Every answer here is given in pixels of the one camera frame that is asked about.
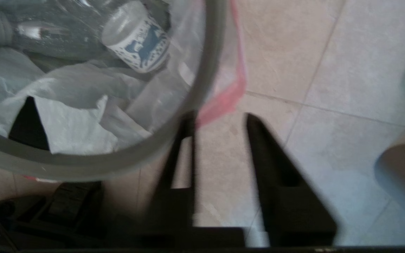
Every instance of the black plastic object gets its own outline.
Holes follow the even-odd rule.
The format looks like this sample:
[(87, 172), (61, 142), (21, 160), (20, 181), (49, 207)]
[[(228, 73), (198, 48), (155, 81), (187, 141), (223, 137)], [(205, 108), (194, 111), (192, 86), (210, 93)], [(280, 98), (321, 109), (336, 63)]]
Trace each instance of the black plastic object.
[[(149, 229), (189, 229), (193, 226), (196, 188), (195, 115), (187, 115), (178, 130), (149, 205), (144, 226)], [(172, 189), (182, 141), (191, 138), (190, 187)]]
[(103, 247), (102, 197), (100, 182), (64, 183), (52, 197), (0, 201), (0, 252)]
[(246, 128), (265, 230), (274, 247), (331, 245), (336, 223), (256, 116)]
[(28, 97), (12, 125), (9, 139), (34, 148), (50, 150), (33, 97)]

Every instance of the clear plastic bag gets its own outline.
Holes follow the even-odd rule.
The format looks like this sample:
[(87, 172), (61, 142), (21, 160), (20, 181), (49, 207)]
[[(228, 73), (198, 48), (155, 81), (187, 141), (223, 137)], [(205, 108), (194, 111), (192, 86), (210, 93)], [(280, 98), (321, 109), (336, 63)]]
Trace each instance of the clear plastic bag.
[[(246, 70), (235, 1), (229, 6), (219, 70), (199, 125), (233, 110), (244, 93)], [(204, 45), (203, 0), (173, 0), (170, 16), (169, 56), (154, 73), (136, 73), (106, 53), (83, 64), (63, 66), (59, 61), (58, 69), (50, 71), (55, 64), (42, 68), (50, 71), (44, 74), (22, 53), (0, 48), (17, 54), (13, 61), (0, 59), (0, 80), (24, 78), (17, 88), (0, 89), (0, 135), (8, 136), (28, 96), (35, 99), (53, 154), (107, 154), (153, 134), (176, 113), (192, 88)], [(4, 69), (10, 68), (5, 64), (16, 65), (18, 72), (6, 73)]]

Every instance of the white label with blue print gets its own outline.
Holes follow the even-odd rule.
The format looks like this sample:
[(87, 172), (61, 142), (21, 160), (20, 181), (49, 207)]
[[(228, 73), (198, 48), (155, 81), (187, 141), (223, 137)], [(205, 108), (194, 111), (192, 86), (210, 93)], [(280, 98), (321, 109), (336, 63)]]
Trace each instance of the white label with blue print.
[(108, 48), (133, 70), (147, 73), (162, 65), (169, 46), (167, 34), (148, 14), (127, 38)]

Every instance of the plastic bottle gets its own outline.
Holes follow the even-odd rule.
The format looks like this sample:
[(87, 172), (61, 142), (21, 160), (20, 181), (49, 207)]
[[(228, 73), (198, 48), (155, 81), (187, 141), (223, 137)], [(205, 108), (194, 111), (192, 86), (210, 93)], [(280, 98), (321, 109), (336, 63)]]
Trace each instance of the plastic bottle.
[(87, 60), (106, 51), (99, 38), (53, 5), (0, 12), (0, 46), (63, 59)]
[(161, 67), (170, 45), (167, 34), (138, 0), (118, 8), (105, 24), (101, 41), (139, 73)]
[[(66, 13), (101, 36), (104, 24), (122, 5), (132, 0), (55, 0), (56, 5)], [(157, 23), (164, 29), (170, 28), (168, 4), (163, 0), (142, 0)]]

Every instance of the trash can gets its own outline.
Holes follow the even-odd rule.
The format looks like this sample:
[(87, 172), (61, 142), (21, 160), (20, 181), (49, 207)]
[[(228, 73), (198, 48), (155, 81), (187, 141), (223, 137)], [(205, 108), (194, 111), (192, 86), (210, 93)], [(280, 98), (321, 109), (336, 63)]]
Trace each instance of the trash can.
[[(0, 135), (0, 168), (16, 174), (56, 181), (99, 181), (135, 170), (161, 154), (171, 144), (177, 132), (181, 115), (199, 110), (213, 92), (213, 84), (219, 70), (224, 44), (226, 12), (230, 1), (205, 1), (205, 38), (194, 83), (187, 97), (175, 114), (147, 139), (111, 154), (67, 155), (51, 154)], [(241, 85), (235, 93), (237, 101), (244, 91), (244, 71)]]

